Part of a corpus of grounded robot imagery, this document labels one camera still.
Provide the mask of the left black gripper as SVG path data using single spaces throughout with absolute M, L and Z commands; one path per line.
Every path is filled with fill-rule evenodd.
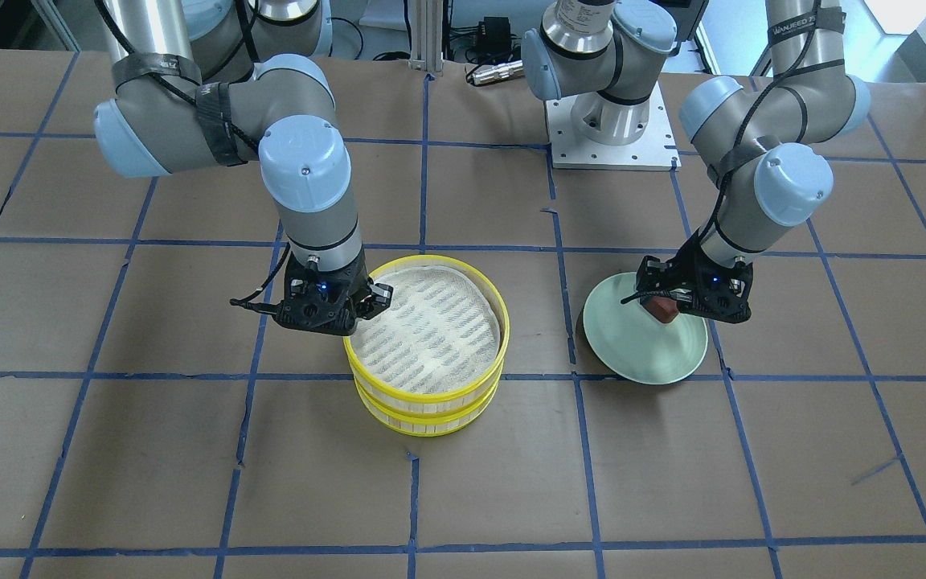
M 751 317 L 752 282 L 751 263 L 720 266 L 692 236 L 673 259 L 643 257 L 636 276 L 636 300 L 645 305 L 653 297 L 671 299 L 681 313 L 735 325 Z

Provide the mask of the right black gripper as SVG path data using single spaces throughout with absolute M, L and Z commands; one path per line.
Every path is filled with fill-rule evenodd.
M 363 253 L 340 269 L 320 272 L 296 257 L 285 265 L 285 296 L 272 318 L 301 332 L 350 336 L 359 319 L 372 320 L 390 306 L 393 286 L 371 283 Z

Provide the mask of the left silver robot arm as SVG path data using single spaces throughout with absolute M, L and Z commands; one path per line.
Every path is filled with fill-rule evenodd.
M 753 261 L 833 190 L 833 170 L 813 144 L 853 131 L 870 111 L 870 89 L 846 73 L 838 1 L 768 1 L 767 19 L 767 87 L 749 92 L 717 76 L 680 107 L 718 198 L 675 257 L 641 261 L 632 298 L 647 310 L 746 322 Z M 522 66 L 538 99 L 576 96 L 580 131 L 620 146 L 638 129 L 617 132 L 607 122 L 643 117 L 676 39 L 673 16 L 654 2 L 555 1 L 522 37 Z

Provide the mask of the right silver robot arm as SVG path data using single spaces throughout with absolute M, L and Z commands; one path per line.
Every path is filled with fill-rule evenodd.
M 337 103 L 308 56 L 278 54 L 242 82 L 206 82 L 179 1 L 98 1 L 117 44 L 115 96 L 93 113 L 108 164 L 129 179 L 258 161 L 287 236 L 283 299 L 235 307 L 287 329 L 350 336 L 393 290 L 368 275 Z

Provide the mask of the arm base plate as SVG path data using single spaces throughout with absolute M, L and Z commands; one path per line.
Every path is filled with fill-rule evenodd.
M 601 95 L 545 102 L 552 166 L 573 170 L 669 171 L 681 167 L 659 84 L 650 98 L 621 105 Z

